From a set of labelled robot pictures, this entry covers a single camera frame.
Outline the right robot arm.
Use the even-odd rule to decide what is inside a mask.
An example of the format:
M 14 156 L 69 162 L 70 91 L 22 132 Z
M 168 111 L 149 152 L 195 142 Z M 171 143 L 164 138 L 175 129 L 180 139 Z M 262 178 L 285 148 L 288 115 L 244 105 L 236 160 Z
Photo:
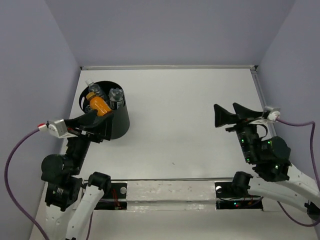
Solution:
M 251 110 L 236 102 L 231 113 L 218 104 L 213 106 L 214 125 L 235 132 L 244 160 L 252 165 L 256 176 L 237 171 L 232 181 L 215 186 L 217 206 L 230 209 L 261 209 L 262 200 L 276 201 L 280 207 L 289 205 L 306 213 L 315 227 L 320 223 L 320 178 L 315 179 L 300 171 L 290 161 L 291 149 L 279 136 L 266 138 L 258 134 L 258 126 L 284 123 L 278 108 L 266 107 L 263 111 Z

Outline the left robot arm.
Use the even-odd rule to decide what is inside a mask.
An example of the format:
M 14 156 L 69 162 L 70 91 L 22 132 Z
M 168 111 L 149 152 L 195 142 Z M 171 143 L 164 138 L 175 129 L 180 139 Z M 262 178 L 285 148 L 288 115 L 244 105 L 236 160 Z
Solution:
M 78 209 L 73 210 L 83 184 L 78 175 L 89 146 L 110 140 L 113 118 L 112 112 L 98 116 L 97 110 L 91 110 L 73 119 L 49 120 L 38 127 L 58 139 L 67 139 L 64 154 L 50 154 L 41 163 L 41 179 L 47 183 L 47 240 L 79 239 L 99 200 L 110 194 L 111 177 L 94 172 Z

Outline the aluminium table rail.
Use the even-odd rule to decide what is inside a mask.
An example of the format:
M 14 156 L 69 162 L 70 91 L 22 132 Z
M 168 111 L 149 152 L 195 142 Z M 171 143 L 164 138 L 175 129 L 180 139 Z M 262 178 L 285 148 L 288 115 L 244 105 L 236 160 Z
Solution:
M 255 70 L 256 65 L 105 65 L 81 66 L 82 71 L 106 70 L 179 70 L 179 69 L 249 69 Z

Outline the clear bottle black cap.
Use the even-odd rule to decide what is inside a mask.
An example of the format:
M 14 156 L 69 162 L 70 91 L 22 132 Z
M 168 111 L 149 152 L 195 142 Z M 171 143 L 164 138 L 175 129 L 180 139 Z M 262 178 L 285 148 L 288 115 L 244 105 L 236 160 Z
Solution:
M 111 88 L 108 97 L 111 109 L 117 110 L 123 103 L 124 91 L 121 88 Z

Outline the black cylindrical bin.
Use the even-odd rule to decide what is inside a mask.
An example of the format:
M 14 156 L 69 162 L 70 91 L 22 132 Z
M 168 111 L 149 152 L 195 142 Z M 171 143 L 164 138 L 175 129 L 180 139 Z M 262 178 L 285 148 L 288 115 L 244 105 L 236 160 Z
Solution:
M 99 81 L 95 82 L 97 83 L 103 91 L 107 95 L 107 104 L 110 107 L 110 100 L 109 100 L 109 91 L 111 88 L 119 88 L 122 89 L 122 87 L 112 81 Z M 81 110 L 84 113 L 88 113 L 91 108 L 89 105 L 89 101 L 86 99 L 86 95 L 89 93 L 88 86 L 82 91 L 79 97 L 79 106 Z M 111 132 L 111 140 L 118 139 L 122 137 L 124 134 L 127 133 L 129 127 L 130 127 L 130 119 L 127 109 L 127 103 L 125 98 L 125 92 L 124 92 L 124 99 L 122 105 L 116 109 L 111 111 L 114 114 L 113 121 L 112 121 L 112 132 Z

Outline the orange juice bottle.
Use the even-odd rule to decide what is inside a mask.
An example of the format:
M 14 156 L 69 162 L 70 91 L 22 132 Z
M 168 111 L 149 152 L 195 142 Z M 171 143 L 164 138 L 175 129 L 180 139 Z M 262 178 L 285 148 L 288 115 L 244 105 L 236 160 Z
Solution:
M 91 109 L 97 110 L 97 116 L 99 117 L 102 117 L 112 111 L 109 105 L 94 92 L 89 92 L 86 95 L 86 99 L 88 100 Z

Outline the clear unlabelled plastic bottle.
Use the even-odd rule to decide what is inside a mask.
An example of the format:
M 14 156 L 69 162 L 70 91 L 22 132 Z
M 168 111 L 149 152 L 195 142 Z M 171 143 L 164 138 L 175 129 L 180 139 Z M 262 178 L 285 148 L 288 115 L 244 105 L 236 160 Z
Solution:
M 107 97 L 106 93 L 103 91 L 103 89 L 91 79 L 87 79 L 85 82 L 86 82 L 86 84 L 88 86 L 88 94 L 87 95 L 94 93 L 96 97 L 102 98 L 104 103 L 106 104 L 107 100 L 108 100 L 108 97 Z M 108 113 L 108 108 L 105 107 L 104 104 L 102 104 L 98 114 L 100 116 L 103 116 L 106 113 Z

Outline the white foam strip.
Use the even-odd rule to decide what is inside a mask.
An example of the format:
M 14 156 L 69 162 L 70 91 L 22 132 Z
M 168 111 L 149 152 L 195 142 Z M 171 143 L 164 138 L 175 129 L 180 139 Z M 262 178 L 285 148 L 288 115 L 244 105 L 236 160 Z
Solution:
M 130 212 L 211 212 L 216 186 L 212 180 L 135 180 L 127 183 L 125 200 Z

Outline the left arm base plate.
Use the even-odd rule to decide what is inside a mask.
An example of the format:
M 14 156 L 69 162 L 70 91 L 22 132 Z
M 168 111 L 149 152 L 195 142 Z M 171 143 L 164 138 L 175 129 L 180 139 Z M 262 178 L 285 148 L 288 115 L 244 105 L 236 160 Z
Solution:
M 112 181 L 110 191 L 104 194 L 94 209 L 104 211 L 127 210 L 127 191 L 127 181 Z

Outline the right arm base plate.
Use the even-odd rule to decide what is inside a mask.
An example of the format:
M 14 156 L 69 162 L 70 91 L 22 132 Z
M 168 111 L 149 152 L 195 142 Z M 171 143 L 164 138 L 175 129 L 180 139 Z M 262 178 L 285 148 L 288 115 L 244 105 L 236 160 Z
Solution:
M 233 190 L 232 183 L 222 181 L 215 183 L 217 210 L 263 210 L 261 196 L 252 194 L 238 194 Z

